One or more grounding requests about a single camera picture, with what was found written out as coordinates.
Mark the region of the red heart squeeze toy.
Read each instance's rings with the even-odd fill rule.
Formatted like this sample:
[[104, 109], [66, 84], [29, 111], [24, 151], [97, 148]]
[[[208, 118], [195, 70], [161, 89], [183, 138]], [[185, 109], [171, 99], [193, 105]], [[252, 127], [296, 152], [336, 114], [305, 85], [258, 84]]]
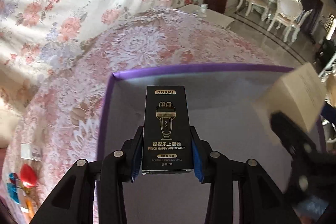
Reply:
[[28, 165], [23, 164], [19, 173], [19, 177], [24, 187], [32, 188], [37, 184], [37, 176], [35, 171]]

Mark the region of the white medicine box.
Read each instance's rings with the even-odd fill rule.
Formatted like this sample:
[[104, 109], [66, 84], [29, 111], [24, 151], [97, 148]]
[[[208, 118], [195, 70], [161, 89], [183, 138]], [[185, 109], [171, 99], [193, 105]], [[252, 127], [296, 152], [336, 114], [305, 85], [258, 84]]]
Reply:
[[21, 144], [21, 158], [25, 160], [41, 161], [42, 149], [34, 144]]

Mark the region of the beige cardboard box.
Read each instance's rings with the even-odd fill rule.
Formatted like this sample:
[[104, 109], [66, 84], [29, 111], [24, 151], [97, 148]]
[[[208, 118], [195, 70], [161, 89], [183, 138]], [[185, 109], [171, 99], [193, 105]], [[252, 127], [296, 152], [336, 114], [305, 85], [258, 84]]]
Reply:
[[254, 108], [262, 120], [282, 112], [304, 132], [309, 132], [325, 104], [326, 88], [311, 63], [282, 75], [256, 100]]

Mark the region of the black applicator box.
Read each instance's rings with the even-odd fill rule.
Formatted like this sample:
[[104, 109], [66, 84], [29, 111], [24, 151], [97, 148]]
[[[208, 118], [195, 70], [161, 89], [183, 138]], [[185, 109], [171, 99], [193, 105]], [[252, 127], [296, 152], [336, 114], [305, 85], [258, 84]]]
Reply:
[[193, 170], [193, 148], [184, 86], [146, 88], [142, 173], [169, 174]]

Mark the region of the orange tissue pack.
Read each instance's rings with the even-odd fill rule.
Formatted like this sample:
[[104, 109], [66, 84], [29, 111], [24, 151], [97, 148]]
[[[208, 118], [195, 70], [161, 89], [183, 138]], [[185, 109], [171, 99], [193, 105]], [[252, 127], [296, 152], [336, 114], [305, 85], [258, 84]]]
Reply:
[[36, 204], [31, 198], [24, 198], [21, 202], [21, 212], [27, 222], [31, 221], [36, 213]]

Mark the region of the gold ingot ornament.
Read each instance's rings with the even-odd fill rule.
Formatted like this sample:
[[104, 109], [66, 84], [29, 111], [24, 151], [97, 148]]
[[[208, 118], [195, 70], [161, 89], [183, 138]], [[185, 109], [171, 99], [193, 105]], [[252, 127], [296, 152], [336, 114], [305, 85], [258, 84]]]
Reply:
[[23, 191], [25, 192], [26, 196], [29, 196], [31, 194], [32, 188], [27, 188], [24, 185], [22, 186]]

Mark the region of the pink lace tablecloth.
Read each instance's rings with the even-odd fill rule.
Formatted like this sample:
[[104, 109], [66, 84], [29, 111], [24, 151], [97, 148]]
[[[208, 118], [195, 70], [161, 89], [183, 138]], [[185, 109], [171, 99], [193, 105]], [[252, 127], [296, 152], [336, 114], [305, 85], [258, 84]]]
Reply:
[[61, 58], [62, 65], [34, 90], [7, 147], [1, 198], [17, 223], [29, 220], [11, 199], [7, 184], [23, 164], [21, 145], [42, 149], [41, 162], [33, 164], [39, 179], [33, 199], [41, 204], [77, 159], [96, 158], [102, 105], [113, 72], [200, 63], [273, 64], [238, 34], [176, 9], [141, 12], [86, 41], [77, 55], [67, 47], [39, 53]]

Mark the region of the purple storage box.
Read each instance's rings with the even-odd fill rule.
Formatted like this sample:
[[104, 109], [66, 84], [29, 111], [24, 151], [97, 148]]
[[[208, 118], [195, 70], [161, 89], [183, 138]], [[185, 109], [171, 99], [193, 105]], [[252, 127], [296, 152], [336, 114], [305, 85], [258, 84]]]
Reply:
[[[190, 128], [200, 139], [228, 159], [255, 159], [284, 194], [292, 157], [272, 131], [270, 118], [262, 120], [253, 106], [284, 74], [282, 67], [255, 64], [178, 65], [112, 74], [97, 157], [120, 150], [144, 125], [148, 86], [184, 86]], [[194, 166], [190, 172], [169, 174], [143, 174], [140, 167], [134, 182], [123, 184], [126, 223], [206, 223], [209, 193], [210, 184], [199, 182]]]

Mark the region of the white side table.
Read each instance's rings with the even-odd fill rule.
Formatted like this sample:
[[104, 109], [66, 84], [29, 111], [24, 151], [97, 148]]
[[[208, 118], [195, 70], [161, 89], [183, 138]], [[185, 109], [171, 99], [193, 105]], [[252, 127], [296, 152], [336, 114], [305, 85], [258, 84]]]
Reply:
[[189, 14], [197, 15], [201, 17], [202, 19], [207, 20], [210, 23], [213, 23], [217, 26], [222, 26], [224, 28], [229, 28], [230, 24], [235, 21], [235, 19], [231, 18], [230, 16], [226, 16], [224, 14], [210, 10], [208, 8], [207, 8], [206, 15], [204, 15], [201, 13], [200, 6], [193, 5], [193, 4], [180, 7], [179, 10], [187, 12]]

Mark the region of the small white cup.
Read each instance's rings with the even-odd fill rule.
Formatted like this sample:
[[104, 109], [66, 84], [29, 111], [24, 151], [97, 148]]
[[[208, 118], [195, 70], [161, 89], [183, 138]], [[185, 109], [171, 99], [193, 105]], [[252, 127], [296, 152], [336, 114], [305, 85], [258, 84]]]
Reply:
[[207, 8], [208, 8], [208, 4], [206, 4], [206, 3], [201, 4], [201, 6], [200, 6], [201, 13], [204, 14], [204, 15], [206, 15]]

